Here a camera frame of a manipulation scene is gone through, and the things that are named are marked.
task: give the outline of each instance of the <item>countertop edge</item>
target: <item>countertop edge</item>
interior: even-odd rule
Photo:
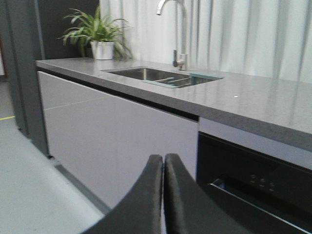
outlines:
[[[145,99],[150,102],[175,108],[202,118],[206,118],[218,123],[238,128],[249,133],[253,133],[262,137],[267,137],[269,139],[312,152],[312,135],[309,133],[305,133],[296,129],[287,128],[273,123],[264,122],[258,119],[240,116],[234,113],[226,112],[208,106],[203,106],[198,103],[189,102],[175,97],[153,93],[148,90],[139,89],[111,80],[105,80],[104,78],[99,78],[97,76],[92,76],[90,74],[82,73],[79,71],[57,67],[55,65],[51,65],[40,60],[36,61],[36,65],[38,68],[45,69],[60,75],[73,77],[75,79],[99,85],[107,89],[122,92],[127,95]]]

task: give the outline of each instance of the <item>yellow floor marking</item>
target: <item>yellow floor marking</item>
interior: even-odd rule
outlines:
[[[54,107],[50,107],[50,108],[45,108],[44,110],[45,111],[49,111],[49,110],[53,110],[53,109],[60,108],[60,107],[72,106],[72,105],[76,105],[76,104],[82,104],[82,103],[85,103],[85,102],[96,101],[96,100],[101,100],[101,99],[105,99],[105,98],[107,98],[107,97],[98,97],[98,98],[94,98],[94,99],[90,99],[90,100],[72,102],[72,103],[67,103],[67,104],[60,105],[60,106],[54,106]]]
[[[6,120],[6,119],[11,119],[11,118],[15,118],[15,116],[9,116],[9,117],[5,117],[5,118],[0,118],[0,120]]]

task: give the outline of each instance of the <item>black dishwasher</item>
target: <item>black dishwasher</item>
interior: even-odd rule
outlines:
[[[196,181],[214,204],[211,233],[218,222],[229,234],[312,233],[308,169],[200,133]]]

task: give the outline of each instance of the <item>dark wall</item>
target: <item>dark wall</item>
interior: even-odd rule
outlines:
[[[71,27],[62,18],[68,8],[95,12],[98,0],[1,0],[0,37],[16,122],[38,149],[48,155],[35,60],[80,57],[74,46],[63,46]]]
[[[11,33],[11,21],[8,14],[7,2],[0,1],[0,40],[2,51],[2,62],[4,66],[5,75],[9,77],[11,86],[11,95],[13,101],[13,108],[15,113],[15,121],[18,128],[24,135],[28,135],[28,127],[26,121],[26,113],[24,111],[24,102],[21,91],[21,84],[18,79],[19,72],[17,70],[17,58],[15,54],[15,47],[13,42],[13,35]]]
[[[63,46],[63,41],[57,39],[67,28],[72,27],[71,19],[63,17],[73,13],[70,8],[93,15],[97,5],[98,0],[38,0],[41,25],[49,25],[41,28],[45,54],[42,59],[81,57],[76,46]]]

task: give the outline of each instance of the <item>white cabinet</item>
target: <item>white cabinet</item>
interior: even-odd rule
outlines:
[[[114,207],[148,156],[178,153],[193,177],[198,124],[39,72],[50,154]]]

